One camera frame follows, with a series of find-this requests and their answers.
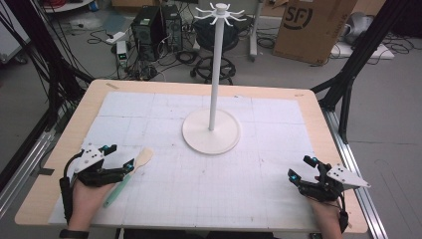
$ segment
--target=computer tower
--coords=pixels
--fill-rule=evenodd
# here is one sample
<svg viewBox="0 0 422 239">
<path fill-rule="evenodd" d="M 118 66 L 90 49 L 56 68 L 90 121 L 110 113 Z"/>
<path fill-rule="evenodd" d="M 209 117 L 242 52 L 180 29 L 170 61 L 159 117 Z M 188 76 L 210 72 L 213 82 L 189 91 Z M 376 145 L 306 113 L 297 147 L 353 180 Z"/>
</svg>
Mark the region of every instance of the computer tower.
<svg viewBox="0 0 422 239">
<path fill-rule="evenodd" d="M 161 7 L 166 33 L 166 43 L 169 51 L 177 52 L 183 50 L 182 39 L 182 18 L 176 5 L 165 5 Z"/>
<path fill-rule="evenodd" d="M 131 24 L 139 58 L 158 60 L 158 45 L 165 38 L 161 12 L 158 6 L 142 6 Z"/>
</svg>

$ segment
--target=grid paper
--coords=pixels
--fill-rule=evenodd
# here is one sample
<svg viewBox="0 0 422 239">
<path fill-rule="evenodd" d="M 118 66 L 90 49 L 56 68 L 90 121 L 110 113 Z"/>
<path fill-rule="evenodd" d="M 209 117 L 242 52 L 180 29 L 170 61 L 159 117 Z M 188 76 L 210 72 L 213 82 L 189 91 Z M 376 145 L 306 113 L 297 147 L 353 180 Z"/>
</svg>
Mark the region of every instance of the grid paper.
<svg viewBox="0 0 422 239">
<path fill-rule="evenodd" d="M 121 167 L 144 146 L 154 156 L 93 224 L 270 231 L 313 225 L 311 208 L 287 176 L 289 168 L 305 180 L 317 175 L 303 162 L 314 152 L 298 103 L 219 97 L 217 109 L 241 125 L 238 144 L 222 155 L 197 152 L 182 136 L 184 119 L 209 106 L 209 96 L 108 93 L 82 147 L 117 144 L 105 167 Z M 59 198 L 49 222 L 64 224 L 63 215 Z"/>
</svg>

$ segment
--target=wrist strap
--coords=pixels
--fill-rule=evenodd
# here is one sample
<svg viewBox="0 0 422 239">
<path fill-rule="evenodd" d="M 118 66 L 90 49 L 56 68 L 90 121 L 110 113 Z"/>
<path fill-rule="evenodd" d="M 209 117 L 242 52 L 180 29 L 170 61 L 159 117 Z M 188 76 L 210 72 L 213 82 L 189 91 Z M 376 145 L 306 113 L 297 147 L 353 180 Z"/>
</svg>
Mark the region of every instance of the wrist strap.
<svg viewBox="0 0 422 239">
<path fill-rule="evenodd" d="M 78 239 L 87 239 L 90 235 L 90 232 L 86 231 L 70 231 L 68 229 L 63 229 L 60 232 L 60 238 L 78 238 Z"/>
</svg>

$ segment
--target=black stool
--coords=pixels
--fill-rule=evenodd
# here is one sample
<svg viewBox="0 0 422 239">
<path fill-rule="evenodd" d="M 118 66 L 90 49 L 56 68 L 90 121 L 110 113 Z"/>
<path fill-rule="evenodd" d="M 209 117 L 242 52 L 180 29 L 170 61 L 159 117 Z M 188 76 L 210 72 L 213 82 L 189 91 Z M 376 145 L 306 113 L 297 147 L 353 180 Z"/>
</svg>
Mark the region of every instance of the black stool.
<svg viewBox="0 0 422 239">
<path fill-rule="evenodd" d="M 215 25 L 210 25 L 214 19 L 203 19 L 196 21 L 193 27 L 196 31 L 196 42 L 201 48 L 214 52 L 214 34 Z M 236 26 L 224 26 L 223 47 L 222 54 L 236 47 L 239 42 L 238 29 Z M 208 84 L 212 81 L 214 56 L 202 58 L 198 61 L 195 67 L 190 71 L 190 76 L 195 77 L 199 75 L 205 79 L 204 83 Z M 232 77 L 236 74 L 235 65 L 227 58 L 221 58 L 220 76 L 219 80 L 228 80 L 230 85 L 233 86 Z"/>
</svg>

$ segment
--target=white pole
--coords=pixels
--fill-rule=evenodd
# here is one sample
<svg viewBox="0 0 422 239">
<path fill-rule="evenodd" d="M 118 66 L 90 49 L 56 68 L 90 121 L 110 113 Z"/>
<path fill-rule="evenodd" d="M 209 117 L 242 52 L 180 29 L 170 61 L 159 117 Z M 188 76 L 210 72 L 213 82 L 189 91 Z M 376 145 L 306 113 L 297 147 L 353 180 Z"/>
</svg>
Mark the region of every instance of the white pole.
<svg viewBox="0 0 422 239">
<path fill-rule="evenodd" d="M 224 8 L 219 8 L 220 4 L 217 4 L 217 14 L 225 14 L 226 5 Z M 214 130 L 215 125 L 215 112 L 217 110 L 217 96 L 218 96 L 218 84 L 220 82 L 220 66 L 221 66 L 221 52 L 223 48 L 223 35 L 224 35 L 224 19 L 218 18 L 215 25 L 215 37 L 214 37 L 214 60 L 212 69 L 212 91 L 211 91 L 211 109 L 210 109 L 210 124 L 208 129 Z"/>
</svg>

